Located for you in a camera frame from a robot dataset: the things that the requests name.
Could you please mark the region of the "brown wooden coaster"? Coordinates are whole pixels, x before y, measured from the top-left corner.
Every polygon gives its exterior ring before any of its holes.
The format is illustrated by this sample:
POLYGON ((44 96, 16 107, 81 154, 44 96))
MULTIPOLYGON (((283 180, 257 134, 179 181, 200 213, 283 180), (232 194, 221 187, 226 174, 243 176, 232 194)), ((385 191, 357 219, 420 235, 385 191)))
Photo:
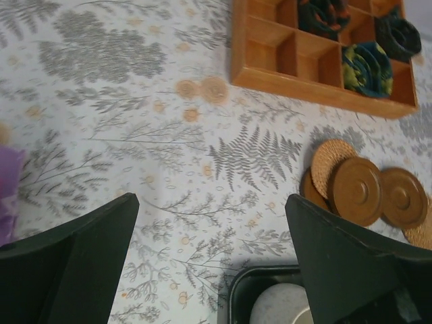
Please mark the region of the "brown wooden coaster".
POLYGON ((426 218, 428 198, 419 180, 409 171, 390 167, 381 172, 383 216, 403 230, 414 229, 426 218))
POLYGON ((326 211, 330 211, 330 206, 328 202, 319 194, 317 189, 315 188, 312 178, 311 178, 311 169, 308 168, 301 179, 300 182, 300 195, 311 201, 315 205, 325 209, 326 211))
POLYGON ((336 215, 356 225, 370 226, 383 210, 381 172, 368 159, 346 159, 330 177, 328 196, 336 215))

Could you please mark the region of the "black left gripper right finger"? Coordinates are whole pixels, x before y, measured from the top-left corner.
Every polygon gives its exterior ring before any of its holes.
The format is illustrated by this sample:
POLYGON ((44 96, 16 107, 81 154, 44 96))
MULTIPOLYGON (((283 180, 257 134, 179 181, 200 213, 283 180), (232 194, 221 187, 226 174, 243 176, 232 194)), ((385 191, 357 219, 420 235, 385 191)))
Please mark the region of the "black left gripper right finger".
POLYGON ((298 194, 286 217, 315 323, 430 323, 431 251, 346 221, 298 194))

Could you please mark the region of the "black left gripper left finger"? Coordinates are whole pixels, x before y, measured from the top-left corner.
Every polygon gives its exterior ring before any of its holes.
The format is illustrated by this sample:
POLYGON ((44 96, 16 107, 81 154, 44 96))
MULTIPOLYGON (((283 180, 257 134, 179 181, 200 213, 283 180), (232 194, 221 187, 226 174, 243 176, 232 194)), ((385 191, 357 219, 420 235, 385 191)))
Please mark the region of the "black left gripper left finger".
POLYGON ((1 247, 2 323, 107 323, 138 216, 135 194, 1 247))

